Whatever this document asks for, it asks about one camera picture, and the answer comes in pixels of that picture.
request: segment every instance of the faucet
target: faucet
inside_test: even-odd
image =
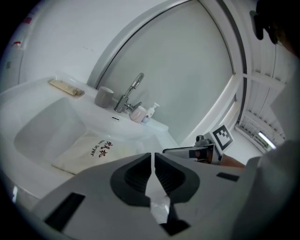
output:
[[[124,108],[126,108],[130,112],[133,112],[135,109],[137,109],[142,104],[142,102],[139,102],[138,104],[133,106],[133,105],[129,104],[127,101],[128,101],[129,94],[132,92],[133,89],[137,88],[137,86],[140,84],[140,82],[143,78],[144,78],[144,73],[140,73],[136,77],[136,79],[133,81],[133,83],[130,85],[130,87],[128,88],[126,93],[120,97],[116,107],[114,108],[114,110],[117,113],[121,113]]]

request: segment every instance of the sink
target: sink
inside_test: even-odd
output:
[[[64,80],[84,90],[73,97],[49,85]],[[151,119],[133,122],[94,104],[97,90],[73,78],[56,75],[26,82],[0,94],[0,157],[4,173],[18,186],[41,199],[73,175],[52,167],[88,131],[129,146],[135,153],[176,148],[168,127]]]
[[[46,107],[17,133],[15,148],[39,163],[60,156],[85,132],[85,124],[68,99],[63,97]]]

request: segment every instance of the soap dispenser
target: soap dispenser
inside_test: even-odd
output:
[[[144,117],[144,119],[142,120],[143,123],[149,122],[150,118],[152,117],[153,113],[155,112],[156,107],[159,107],[159,105],[157,103],[154,103],[153,107],[151,107],[147,110],[147,114]]]

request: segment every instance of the cup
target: cup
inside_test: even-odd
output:
[[[99,107],[108,107],[113,98],[113,90],[101,86],[95,97],[95,104]]]
[[[146,116],[147,110],[144,109],[142,106],[138,106],[137,109],[135,109],[131,114],[130,118],[132,121],[135,121],[137,123],[140,123],[143,118]]]

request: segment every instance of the cloth bag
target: cloth bag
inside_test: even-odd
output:
[[[137,154],[123,142],[105,139],[91,131],[80,137],[67,151],[56,158],[52,166],[77,174],[89,167],[109,163]]]

